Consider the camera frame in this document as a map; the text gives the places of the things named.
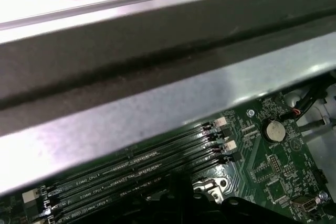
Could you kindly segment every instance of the ram slot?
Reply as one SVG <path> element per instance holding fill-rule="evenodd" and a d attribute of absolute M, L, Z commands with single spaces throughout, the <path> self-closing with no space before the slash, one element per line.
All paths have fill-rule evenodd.
<path fill-rule="evenodd" d="M 187 131 L 181 132 L 181 133 L 179 133 L 177 135 L 174 135 L 172 137 L 165 138 L 164 140 L 159 141 L 159 142 L 157 142 L 155 144 L 150 144 L 150 145 L 146 146 L 145 148 L 135 150 L 133 154 L 134 155 L 141 155 L 141 154 L 143 154 L 145 152 L 150 151 L 153 148 L 160 147 L 160 146 L 165 145 L 165 144 L 167 144 L 167 143 L 169 143 L 171 141 L 179 140 L 182 137 L 188 137 L 190 135 L 202 133 L 204 131 L 204 126 L 205 125 L 206 124 L 198 125 L 198 126 L 196 126 L 194 128 L 191 128 L 191 129 L 189 129 Z M 127 159 L 128 159 L 128 156 L 126 154 L 124 154 L 124 155 L 121 154 L 121 157 L 117 157 L 117 158 L 114 158 L 112 160 L 105 161 L 105 162 L 103 162 L 101 164 L 98 164 L 98 165 L 95 165 L 93 167 L 81 170 L 80 172 L 71 174 L 71 175 L 69 175 L 68 177 L 66 177 L 64 179 L 57 181 L 57 185 L 64 184 L 64 183 L 66 183 L 66 182 L 68 182 L 70 180 L 73 180 L 73 179 L 77 178 L 77 177 L 83 176 L 84 174 L 92 173 L 92 172 L 94 172 L 94 171 L 96 171 L 98 169 L 104 168 L 105 166 L 115 164 L 116 162 L 126 161 Z"/>
<path fill-rule="evenodd" d="M 172 170 L 181 171 L 181 170 L 186 169 L 188 172 L 193 173 L 195 171 L 198 171 L 200 167 L 206 166 L 207 163 L 211 163 L 212 165 L 214 165 L 214 161 L 216 161 L 215 159 L 217 159 L 220 156 L 221 155 L 219 153 L 206 154 L 186 164 L 179 163 L 179 166 L 175 167 Z M 168 172 L 170 169 L 171 167 L 170 168 L 166 167 L 165 172 Z M 74 220 L 78 220 L 80 218 L 83 218 L 84 216 L 97 212 L 98 210 L 101 210 L 105 207 L 111 206 L 113 203 L 119 202 L 125 196 L 132 196 L 134 194 L 142 193 L 144 190 L 146 189 L 148 190 L 151 186 L 155 185 L 156 183 L 159 183 L 160 181 L 164 180 L 167 182 L 168 176 L 169 174 L 167 173 L 165 175 L 162 174 L 161 177 L 157 177 L 157 178 L 148 180 L 146 182 L 143 182 L 140 185 L 136 185 L 132 189 L 125 190 L 121 193 L 115 193 L 115 194 L 106 196 L 104 198 L 91 202 L 85 206 L 76 208 L 70 212 L 63 214 L 62 217 L 59 220 L 57 220 L 56 224 L 73 222 Z"/>
<path fill-rule="evenodd" d="M 148 164 L 149 161 L 153 160 L 152 159 L 153 157 L 156 157 L 156 156 L 160 157 L 160 155 L 166 154 L 166 152 L 169 149 L 178 150 L 185 143 L 189 143 L 197 139 L 208 139 L 208 138 L 209 137 L 202 136 L 199 133 L 192 135 L 192 136 L 183 137 L 179 140 L 174 141 L 173 143 L 161 146 L 150 152 L 144 153 L 143 155 L 135 156 L 127 162 L 118 163 L 116 165 L 106 167 L 94 173 L 88 174 L 86 176 L 83 176 L 75 180 L 66 182 L 62 185 L 59 185 L 56 187 L 56 189 L 54 189 L 53 191 L 50 191 L 48 193 L 48 196 L 53 197 L 53 196 L 58 196 L 62 194 L 69 195 L 79 190 L 84 190 L 85 188 L 92 186 L 94 184 L 97 184 L 97 183 L 101 183 L 104 180 L 112 179 L 116 176 L 120 176 L 123 173 L 127 172 L 128 170 L 131 170 L 134 165 L 136 165 L 138 168 L 141 166 L 145 166 Z"/>
<path fill-rule="evenodd" d="M 188 150 L 181 156 L 181 153 L 177 153 L 175 155 L 171 155 L 169 158 L 163 159 L 159 162 L 152 163 L 150 166 L 139 170 L 138 172 L 132 172 L 123 177 L 119 177 L 117 179 L 109 180 L 103 184 L 98 186 L 91 187 L 87 190 L 81 191 L 77 194 L 71 195 L 65 199 L 62 199 L 58 204 L 53 206 L 53 209 L 60 209 L 65 208 L 71 210 L 73 207 L 78 207 L 80 204 L 84 204 L 88 201 L 96 200 L 99 197 L 104 197 L 106 194 L 111 194 L 116 190 L 120 190 L 124 188 L 126 185 L 130 186 L 134 183 L 134 180 L 142 179 L 141 176 L 147 175 L 151 176 L 152 172 L 160 171 L 160 167 L 167 167 L 170 166 L 171 163 L 183 163 L 185 162 L 186 158 L 196 158 L 199 155 L 203 155 L 203 153 L 199 154 L 200 152 L 204 152 L 205 148 L 213 147 L 216 144 L 213 143 L 204 143 L 200 142 L 198 147 Z"/>

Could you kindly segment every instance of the integrated circuit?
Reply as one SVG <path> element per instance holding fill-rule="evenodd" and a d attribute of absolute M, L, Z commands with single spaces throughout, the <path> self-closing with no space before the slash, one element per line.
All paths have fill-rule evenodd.
<path fill-rule="evenodd" d="M 266 188 L 271 201 L 274 203 L 278 202 L 281 198 L 286 196 L 284 187 L 279 179 L 267 184 Z"/>
<path fill-rule="evenodd" d="M 261 182 L 274 174 L 272 167 L 267 164 L 253 171 L 256 182 Z"/>

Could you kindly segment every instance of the motherboard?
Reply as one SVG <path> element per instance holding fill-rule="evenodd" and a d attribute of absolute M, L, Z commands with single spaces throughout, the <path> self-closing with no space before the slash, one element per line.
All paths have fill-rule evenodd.
<path fill-rule="evenodd" d="M 281 93 L 223 111 L 0 199 L 0 224 L 83 223 L 165 191 L 172 173 L 221 204 L 235 196 L 302 223 L 336 223 L 323 171 Z"/>

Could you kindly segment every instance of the black cable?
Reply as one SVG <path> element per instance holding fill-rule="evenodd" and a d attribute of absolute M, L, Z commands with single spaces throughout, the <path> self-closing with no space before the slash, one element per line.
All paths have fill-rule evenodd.
<path fill-rule="evenodd" d="M 304 132 L 304 131 L 309 131 L 309 130 L 312 130 L 312 129 L 319 128 L 321 126 L 324 126 L 324 120 L 318 120 L 318 121 L 315 121 L 315 122 L 307 123 L 303 126 L 300 126 L 299 130 L 300 130 L 300 132 Z"/>
<path fill-rule="evenodd" d="M 330 124 L 331 126 L 335 126 L 336 125 L 336 119 L 334 118 L 330 118 Z M 313 129 L 317 129 L 319 127 L 325 126 L 325 121 L 323 119 L 315 121 L 315 122 L 311 122 L 311 123 L 307 123 L 303 126 L 299 127 L 300 132 L 304 132 L 304 131 L 309 131 L 309 130 L 313 130 Z"/>
<path fill-rule="evenodd" d="M 300 110 L 301 113 L 295 118 L 295 121 L 299 120 L 318 99 L 325 98 L 327 96 L 325 90 L 335 82 L 335 78 L 328 75 L 313 84 L 307 94 L 296 103 L 295 109 Z"/>

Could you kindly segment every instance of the dimm slot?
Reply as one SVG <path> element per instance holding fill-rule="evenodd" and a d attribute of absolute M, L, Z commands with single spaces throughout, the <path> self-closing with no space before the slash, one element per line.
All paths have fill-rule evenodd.
<path fill-rule="evenodd" d="M 208 145 L 210 146 L 210 143 L 207 142 L 207 139 L 203 139 L 201 141 L 191 141 L 187 144 L 184 144 L 183 146 L 181 146 L 179 148 L 179 152 L 182 152 L 186 149 L 189 149 L 189 148 L 195 148 L 197 146 L 201 147 L 202 149 L 205 147 L 205 144 L 208 143 Z M 165 155 L 163 156 L 160 156 L 162 159 L 163 158 L 166 158 L 166 157 L 169 157 L 170 159 L 174 159 L 175 156 L 174 156 L 174 152 L 171 151 L 171 152 L 166 152 Z M 154 160 L 150 160 L 148 163 L 149 164 L 152 164 L 153 162 L 155 161 L 158 161 L 158 158 L 154 159 Z M 81 191 L 79 193 L 76 193 L 76 194 L 72 194 L 71 196 L 68 196 L 67 198 L 63 198 L 61 199 L 60 203 L 57 204 L 58 207 L 57 208 L 62 208 L 62 207 L 65 207 L 65 206 L 68 206 L 70 204 L 74 204 L 78 201 L 81 201 L 85 198 L 88 198 L 88 197 L 94 197 L 96 194 L 98 193 L 101 193 L 103 192 L 104 190 L 108 190 L 109 186 L 111 186 L 111 184 L 113 184 L 113 182 L 116 181 L 116 179 L 113 179 L 113 180 L 108 180 L 102 184 L 98 184 L 96 186 L 93 186 L 93 187 L 90 187 L 89 189 L 86 189 L 84 191 Z"/>
<path fill-rule="evenodd" d="M 49 192 L 48 196 L 51 197 L 51 196 L 60 195 L 62 193 L 66 193 L 67 191 L 70 191 L 70 190 L 71 191 L 72 190 L 75 190 L 75 191 L 82 190 L 83 188 L 85 188 L 89 185 L 92 185 L 92 183 L 95 180 L 97 181 L 96 183 L 99 183 L 99 182 L 103 181 L 104 180 L 103 176 L 106 176 L 106 179 L 111 178 L 111 176 L 107 176 L 106 172 L 115 173 L 115 175 L 118 176 L 119 174 L 117 172 L 124 173 L 124 169 L 128 168 L 128 166 L 132 167 L 133 165 L 137 165 L 138 167 L 140 167 L 141 165 L 146 165 L 146 163 L 147 163 L 146 160 L 148 160 L 148 159 L 151 160 L 151 158 L 160 155 L 160 152 L 167 151 L 167 148 L 172 148 L 173 145 L 176 145 L 172 149 L 173 150 L 178 149 L 181 145 L 184 144 L 183 141 L 187 141 L 187 142 L 195 141 L 195 140 L 197 140 L 198 137 L 199 137 L 198 135 L 194 135 L 194 136 L 188 136 L 188 137 L 181 138 L 181 139 L 169 144 L 169 146 L 165 145 L 165 146 L 162 146 L 162 147 L 157 148 L 155 150 L 152 150 L 150 153 L 147 152 L 146 156 L 142 155 L 140 157 L 134 157 L 132 160 L 138 160 L 136 162 L 132 162 L 132 160 L 131 160 L 131 161 L 128 161 L 128 162 L 119 163 L 119 164 L 101 169 L 101 170 L 96 171 L 94 173 L 88 174 L 84 177 L 77 178 L 77 179 L 72 180 L 70 182 L 67 182 L 65 184 L 59 185 L 59 186 L 57 186 L 57 188 L 55 190 Z"/>
<path fill-rule="evenodd" d="M 177 154 L 175 156 L 167 158 L 165 162 L 161 161 L 161 162 L 153 163 L 150 166 L 136 173 L 130 173 L 128 175 L 125 175 L 122 178 L 113 179 L 109 181 L 108 183 L 104 184 L 103 186 L 104 190 L 96 191 L 95 194 L 93 192 L 95 190 L 99 190 L 99 187 L 96 187 L 94 190 L 90 188 L 86 190 L 85 192 L 80 192 L 79 194 L 70 196 L 67 199 L 62 200 L 59 205 L 60 207 L 64 208 L 64 211 L 70 211 L 78 207 L 79 205 L 83 205 L 86 202 L 93 201 L 99 197 L 103 197 L 105 194 L 110 194 L 116 190 L 120 190 L 124 188 L 125 186 L 132 187 L 132 184 L 138 183 L 140 180 L 143 181 L 148 177 L 156 176 L 159 172 L 161 172 L 161 170 L 167 170 L 167 169 L 171 169 L 172 167 L 176 165 L 182 165 L 183 163 L 186 162 L 185 160 L 186 158 L 188 159 L 198 158 L 200 155 L 201 156 L 204 155 L 203 153 L 199 153 L 203 151 L 204 151 L 203 146 L 200 146 L 199 148 L 194 149 L 194 151 L 189 151 L 188 156 L 180 157 L 180 154 Z"/>
<path fill-rule="evenodd" d="M 203 125 L 199 125 L 197 127 L 191 128 L 191 129 L 189 129 L 187 131 L 181 132 L 181 133 L 179 133 L 177 135 L 174 135 L 172 137 L 165 138 L 163 141 L 160 141 L 159 143 L 148 145 L 148 146 L 146 146 L 146 148 L 135 150 L 134 155 L 140 155 L 143 152 L 150 151 L 152 148 L 160 147 L 160 146 L 162 146 L 162 145 L 164 145 L 164 144 L 166 144 L 166 143 L 168 143 L 170 141 L 178 140 L 181 137 L 189 136 L 191 134 L 200 133 L 203 130 L 203 128 L 204 128 Z M 127 155 L 126 156 L 123 155 L 122 157 L 118 157 L 117 159 L 112 159 L 112 160 L 109 160 L 109 161 L 105 161 L 105 162 L 103 162 L 103 163 L 101 163 L 99 165 L 95 165 L 93 167 L 81 170 L 80 172 L 77 172 L 75 174 L 71 174 L 71 175 L 69 175 L 68 177 L 66 177 L 64 179 L 57 181 L 57 185 L 64 184 L 64 183 L 66 183 L 69 180 L 72 180 L 72 179 L 75 179 L 75 178 L 77 178 L 79 176 L 82 176 L 83 174 L 92 173 L 95 170 L 101 169 L 101 168 L 103 168 L 103 167 L 105 167 L 107 165 L 111 165 L 111 164 L 116 163 L 116 162 L 126 161 L 127 159 L 128 159 Z"/>
<path fill-rule="evenodd" d="M 213 161 L 216 158 L 216 156 L 220 156 L 220 155 L 219 154 L 216 155 L 216 153 L 215 153 L 215 154 L 211 155 L 211 157 L 202 157 L 199 160 L 191 161 L 190 165 L 187 166 L 187 167 L 189 167 L 189 172 L 191 172 L 191 173 L 199 172 L 200 169 L 202 167 L 205 167 L 208 162 L 210 162 L 211 165 L 215 165 Z M 108 207 L 112 203 L 119 201 L 125 195 L 131 196 L 135 193 L 139 193 L 140 188 L 144 188 L 145 184 L 146 183 L 142 184 L 142 186 L 140 186 L 140 187 L 138 186 L 139 189 L 132 191 L 132 193 L 130 193 L 130 194 L 128 194 L 128 193 L 125 194 L 125 192 L 123 192 L 121 194 L 120 193 L 113 194 L 113 195 L 101 198 L 97 201 L 94 201 L 94 202 L 92 202 L 92 203 L 90 203 L 86 206 L 83 206 L 83 207 L 75 209 L 71 212 L 68 212 L 68 213 L 64 214 L 64 216 L 60 220 L 58 220 L 56 222 L 56 224 L 61 224 L 61 223 L 69 222 L 69 221 L 72 222 L 74 220 L 78 220 L 80 218 L 83 218 L 84 216 L 90 215 L 90 214 L 96 212 L 97 210 L 101 210 L 105 207 Z"/>

